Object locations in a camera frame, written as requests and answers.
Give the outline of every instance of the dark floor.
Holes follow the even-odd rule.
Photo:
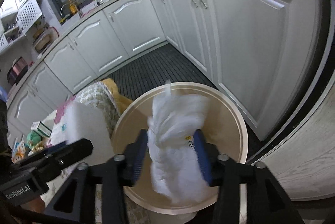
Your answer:
[[[112,78],[120,93],[135,100],[147,91],[171,82],[197,82],[216,88],[205,75],[171,44],[164,45],[128,63],[106,78]],[[261,142],[247,125],[248,155],[261,148]]]

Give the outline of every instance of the crumpled white bag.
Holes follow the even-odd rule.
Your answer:
[[[152,103],[148,119],[148,148],[154,190],[173,204],[201,202],[208,186],[203,180],[197,154],[187,139],[201,129],[208,99],[201,95],[172,95],[169,85]]]

